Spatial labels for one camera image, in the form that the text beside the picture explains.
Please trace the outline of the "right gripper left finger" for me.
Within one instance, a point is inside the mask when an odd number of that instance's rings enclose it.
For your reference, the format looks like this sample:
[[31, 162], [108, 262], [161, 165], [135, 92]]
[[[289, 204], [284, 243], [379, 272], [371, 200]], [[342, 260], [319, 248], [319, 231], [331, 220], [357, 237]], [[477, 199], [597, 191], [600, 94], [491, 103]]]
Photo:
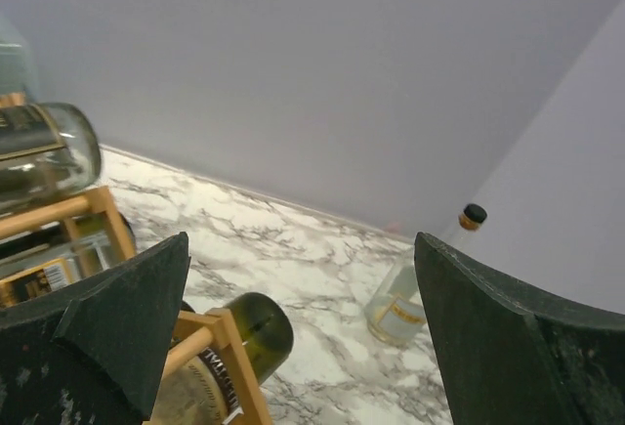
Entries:
[[1, 312], [4, 424], [150, 418], [188, 278], [188, 235]]

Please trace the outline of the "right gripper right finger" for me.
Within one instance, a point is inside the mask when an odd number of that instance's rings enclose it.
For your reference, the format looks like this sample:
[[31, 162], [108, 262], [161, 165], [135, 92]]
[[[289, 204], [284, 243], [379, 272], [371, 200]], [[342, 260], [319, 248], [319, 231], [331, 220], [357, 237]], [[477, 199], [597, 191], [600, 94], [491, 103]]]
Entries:
[[456, 424], [621, 424], [624, 317], [419, 233], [414, 264]]

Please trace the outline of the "green bottle silver capsule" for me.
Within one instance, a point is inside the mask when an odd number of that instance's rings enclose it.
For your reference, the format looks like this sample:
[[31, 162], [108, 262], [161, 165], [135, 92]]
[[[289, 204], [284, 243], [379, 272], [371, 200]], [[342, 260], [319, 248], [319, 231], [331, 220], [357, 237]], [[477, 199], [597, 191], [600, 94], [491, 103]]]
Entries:
[[260, 386], [294, 345], [269, 296], [247, 292], [201, 315], [183, 308], [148, 424], [271, 424]]

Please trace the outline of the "clear square liquor bottle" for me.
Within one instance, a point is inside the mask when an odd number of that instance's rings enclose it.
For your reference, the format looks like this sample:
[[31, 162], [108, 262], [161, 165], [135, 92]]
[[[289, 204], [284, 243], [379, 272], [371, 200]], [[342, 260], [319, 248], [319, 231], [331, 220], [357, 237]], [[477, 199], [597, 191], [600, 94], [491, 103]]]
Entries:
[[96, 275], [110, 267], [110, 255], [108, 238], [99, 232], [12, 257], [1, 263], [1, 307], [15, 306]]

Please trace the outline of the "clear bottle black cap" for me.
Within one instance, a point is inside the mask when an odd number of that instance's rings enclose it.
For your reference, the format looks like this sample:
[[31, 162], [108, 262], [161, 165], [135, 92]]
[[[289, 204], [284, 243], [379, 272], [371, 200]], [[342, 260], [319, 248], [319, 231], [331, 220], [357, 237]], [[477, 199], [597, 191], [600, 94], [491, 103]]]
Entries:
[[[467, 204], [457, 220], [439, 237], [464, 249], [487, 219], [487, 211]], [[378, 340], [402, 347], [427, 323], [415, 270], [416, 244], [402, 253], [364, 309], [367, 327]]]

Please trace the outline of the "tall clear glass bottle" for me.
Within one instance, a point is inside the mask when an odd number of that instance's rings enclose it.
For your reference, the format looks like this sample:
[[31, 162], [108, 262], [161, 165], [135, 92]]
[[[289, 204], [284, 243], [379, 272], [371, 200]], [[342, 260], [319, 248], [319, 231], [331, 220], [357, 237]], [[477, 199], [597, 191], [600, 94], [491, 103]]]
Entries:
[[80, 192], [102, 173], [97, 134], [87, 116], [67, 103], [1, 109], [1, 212]]

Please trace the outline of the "dark green wine bottle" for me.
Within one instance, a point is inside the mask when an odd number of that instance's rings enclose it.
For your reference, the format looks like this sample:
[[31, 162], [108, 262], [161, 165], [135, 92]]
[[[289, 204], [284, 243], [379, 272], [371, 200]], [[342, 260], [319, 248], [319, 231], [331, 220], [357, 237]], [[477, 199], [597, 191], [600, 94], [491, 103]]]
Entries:
[[129, 222], [129, 220], [122, 214], [120, 213], [120, 218], [126, 228], [127, 234], [132, 242], [133, 248], [136, 251], [137, 250], [137, 240], [136, 240], [136, 236], [135, 233], [133, 231], [133, 228], [131, 226], [131, 223]]

